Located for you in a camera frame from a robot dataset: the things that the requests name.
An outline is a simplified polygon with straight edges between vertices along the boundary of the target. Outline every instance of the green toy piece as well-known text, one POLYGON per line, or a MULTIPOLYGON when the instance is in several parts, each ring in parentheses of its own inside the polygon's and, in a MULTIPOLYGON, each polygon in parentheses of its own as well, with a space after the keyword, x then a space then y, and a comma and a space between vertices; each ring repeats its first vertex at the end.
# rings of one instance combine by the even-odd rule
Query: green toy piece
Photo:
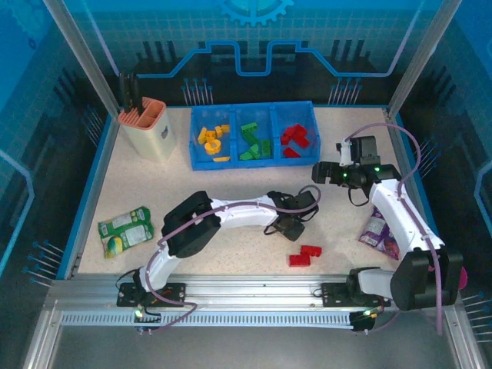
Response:
POLYGON ((249 133, 256 132, 257 129, 258 129, 258 124, 256 123, 256 121, 253 121, 252 123, 241 126, 241 132, 243 134, 245 132, 249 132, 249 133))
POLYGON ((253 155, 249 151, 243 152, 239 156, 239 160, 251 160, 253 158, 253 155))
POLYGON ((258 144, 254 144, 249 148, 248 152, 251 154, 253 159, 259 159, 260 158, 259 150, 260 148, 258 147, 258 144))
POLYGON ((270 140, 261 141, 261 156, 263 157, 271 156, 270 140))
POLYGON ((258 139, 253 135, 251 131, 243 131, 243 139, 249 144, 249 145, 255 145, 258 143, 258 139))

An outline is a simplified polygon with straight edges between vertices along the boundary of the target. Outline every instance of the white table surface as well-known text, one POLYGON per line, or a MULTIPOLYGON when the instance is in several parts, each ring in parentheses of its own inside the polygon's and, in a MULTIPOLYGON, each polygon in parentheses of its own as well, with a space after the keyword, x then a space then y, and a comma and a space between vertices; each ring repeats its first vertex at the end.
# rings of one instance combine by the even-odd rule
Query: white table surface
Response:
MULTIPOLYGON (((380 108, 315 108, 321 136, 321 160, 337 160, 335 144, 366 124, 384 121, 380 108)), ((164 216, 190 194, 206 190, 211 198, 248 199, 271 190, 297 194, 312 184, 311 166, 286 168, 196 171, 190 166, 188 138, 190 108, 169 108, 178 146, 165 163, 138 156, 120 130, 116 138, 105 181, 92 220, 79 274, 122 274, 147 263, 155 252, 164 216), (104 258, 97 223, 141 205, 151 211, 156 235, 113 259, 104 258)), ((386 128, 372 128, 361 135, 374 135, 381 163, 397 167, 394 149, 386 128)), ((308 223, 302 236, 291 242, 280 234, 263 235, 262 227, 219 231, 204 250, 184 259, 177 274, 346 274, 352 268, 378 266, 395 270, 397 262, 357 241, 371 215, 371 206, 356 208, 347 198, 347 189, 320 184, 320 211, 308 223), (309 268, 290 268, 288 255, 298 254, 302 244, 321 246, 320 258, 309 268)), ((365 200, 354 192, 354 202, 365 200)))

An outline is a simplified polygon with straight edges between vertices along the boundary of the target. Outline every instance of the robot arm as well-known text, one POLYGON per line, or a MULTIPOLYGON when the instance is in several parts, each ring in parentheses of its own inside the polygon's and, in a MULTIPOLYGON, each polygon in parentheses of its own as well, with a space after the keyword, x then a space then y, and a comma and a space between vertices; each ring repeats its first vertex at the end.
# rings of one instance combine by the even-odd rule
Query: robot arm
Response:
MULTIPOLYGON (((161 230, 163 236, 177 230, 193 218, 200 218, 201 214, 217 211, 200 218, 161 244, 159 255, 149 270, 152 288, 157 290, 164 287, 181 259, 200 252, 221 229, 257 225, 265 227, 265 234, 278 231, 291 241, 297 240, 304 231, 303 222, 311 219, 317 213, 318 207, 313 206, 308 211, 300 209, 315 203, 316 199, 309 191, 300 192, 296 196, 270 191, 259 198, 241 201, 212 199, 205 191, 194 193, 165 216, 164 227, 161 230), (300 211, 286 214, 278 209, 300 211)), ((140 295, 150 291, 145 273, 146 267, 142 267, 134 274, 135 286, 140 295)))
POLYGON ((390 298, 401 310, 436 306, 436 278, 430 242, 439 257, 443 304, 453 304, 457 297, 462 257, 447 250, 443 241, 429 229, 404 186, 401 196, 398 195, 401 177, 393 165, 381 165, 374 136, 343 140, 337 149, 341 153, 340 163, 317 163, 312 171, 313 181, 325 183, 329 177, 331 184, 362 189, 369 202, 384 216, 402 257, 395 272, 380 268, 354 269, 347 280, 349 291, 390 298), (402 198, 416 221, 404 207, 402 198), (424 235, 419 224, 424 227, 424 235))

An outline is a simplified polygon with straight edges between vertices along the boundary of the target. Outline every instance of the yellow block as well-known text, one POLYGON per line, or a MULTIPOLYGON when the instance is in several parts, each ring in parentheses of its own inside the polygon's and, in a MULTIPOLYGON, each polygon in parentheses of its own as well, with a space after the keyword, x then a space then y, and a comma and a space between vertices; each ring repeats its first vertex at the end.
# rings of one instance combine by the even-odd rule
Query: yellow block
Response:
POLYGON ((231 157, 230 156, 222 156, 220 158, 214 158, 214 161, 230 161, 231 157))
POLYGON ((198 143, 200 145, 204 144, 207 142, 207 138, 205 137, 205 134, 207 133, 207 129, 203 127, 200 131, 200 134, 198 135, 198 143))
POLYGON ((221 151, 221 142, 219 140, 213 140, 205 144, 205 151, 209 155, 215 155, 221 151))
POLYGON ((220 125, 215 127, 215 133, 217 133, 217 138, 222 137, 222 135, 224 134, 224 132, 222 131, 222 127, 220 125))
POLYGON ((207 139, 207 142, 215 140, 215 131, 207 131, 205 133, 205 138, 207 139))

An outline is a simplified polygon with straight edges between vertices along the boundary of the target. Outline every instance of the green snack bag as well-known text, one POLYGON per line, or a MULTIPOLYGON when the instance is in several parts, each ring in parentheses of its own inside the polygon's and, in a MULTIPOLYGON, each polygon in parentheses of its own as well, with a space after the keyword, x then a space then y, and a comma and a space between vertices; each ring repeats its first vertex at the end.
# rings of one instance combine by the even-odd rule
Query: green snack bag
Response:
POLYGON ((151 212, 144 206, 99 222, 98 230, 107 259, 154 237, 151 212))

